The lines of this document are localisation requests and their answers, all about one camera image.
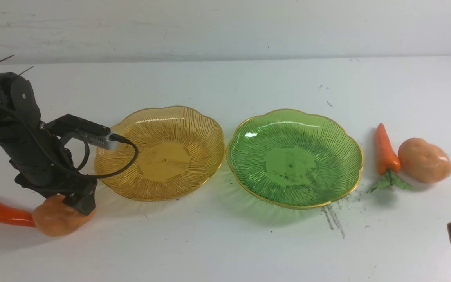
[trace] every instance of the fake potato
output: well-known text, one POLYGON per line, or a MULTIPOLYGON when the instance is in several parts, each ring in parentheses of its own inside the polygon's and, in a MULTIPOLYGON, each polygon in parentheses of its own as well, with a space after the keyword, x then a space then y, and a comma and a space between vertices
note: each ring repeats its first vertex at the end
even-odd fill
POLYGON ((398 150, 403 171, 424 183, 436 183, 451 175, 451 162, 438 146, 410 138, 398 150))
POLYGON ((36 227, 45 235, 56 237, 71 234, 93 218, 95 210, 89 216, 84 216, 62 203, 64 198, 60 194, 47 198, 32 212, 36 227))

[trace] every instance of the amber plate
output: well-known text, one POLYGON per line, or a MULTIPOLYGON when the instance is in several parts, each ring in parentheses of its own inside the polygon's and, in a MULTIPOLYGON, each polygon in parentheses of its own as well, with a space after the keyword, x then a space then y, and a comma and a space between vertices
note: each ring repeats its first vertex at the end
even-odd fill
MULTIPOLYGON (((136 111, 112 130, 133 141, 140 153, 125 172, 101 180, 134 200, 168 200, 193 192, 218 170, 225 155, 220 125, 189 107, 136 111)), ((117 171, 133 154, 126 144, 117 150, 98 148, 95 172, 117 171)))

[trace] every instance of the white table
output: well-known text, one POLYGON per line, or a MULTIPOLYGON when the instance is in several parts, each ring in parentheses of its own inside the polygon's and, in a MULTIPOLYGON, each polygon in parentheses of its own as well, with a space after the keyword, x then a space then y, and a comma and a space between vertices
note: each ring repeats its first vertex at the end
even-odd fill
MULTIPOLYGON (((256 200, 225 163, 178 201, 134 202, 99 184, 96 218, 70 236, 0 225, 0 281, 451 282, 451 177, 422 192, 365 193, 378 179, 378 123, 394 148, 422 137, 451 157, 451 57, 55 64, 25 77, 44 121, 70 113, 114 125, 138 109, 186 105, 229 141, 244 119, 276 108, 322 114, 361 143, 365 166, 357 190, 331 204, 340 227, 321 209, 256 200)), ((79 163, 82 143, 69 147, 79 163)), ((0 200, 33 209, 43 199, 14 184, 7 161, 0 149, 0 200)))

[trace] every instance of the black robotic arm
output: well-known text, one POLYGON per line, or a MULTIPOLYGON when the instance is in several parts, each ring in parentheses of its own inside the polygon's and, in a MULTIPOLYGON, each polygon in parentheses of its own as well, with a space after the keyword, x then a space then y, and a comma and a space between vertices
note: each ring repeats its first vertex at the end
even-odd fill
POLYGON ((84 215, 95 209, 97 179, 123 172, 138 156, 136 145, 109 127, 70 114, 48 124, 41 121, 30 82, 15 73, 0 73, 0 146, 20 172, 15 178, 17 184, 46 198, 65 195, 64 203, 84 215), (70 138, 108 150, 115 149, 118 142, 127 143, 134 148, 134 157, 114 173, 83 175, 64 147, 70 138))

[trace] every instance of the ridged plate surface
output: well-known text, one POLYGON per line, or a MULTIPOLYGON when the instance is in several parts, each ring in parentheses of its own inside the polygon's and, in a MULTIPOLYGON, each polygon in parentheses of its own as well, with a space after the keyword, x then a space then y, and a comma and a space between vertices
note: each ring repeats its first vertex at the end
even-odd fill
POLYGON ((309 209, 356 188, 363 152, 333 120, 281 109, 243 122, 227 146, 227 163, 256 197, 309 209))
MULTIPOLYGON (((140 201, 177 198, 199 188, 224 159, 220 125, 189 107, 149 108, 135 112, 112 128, 139 148, 125 172, 102 181, 116 193, 140 201)), ((114 172, 133 157, 133 148, 97 150, 95 172, 114 172)))

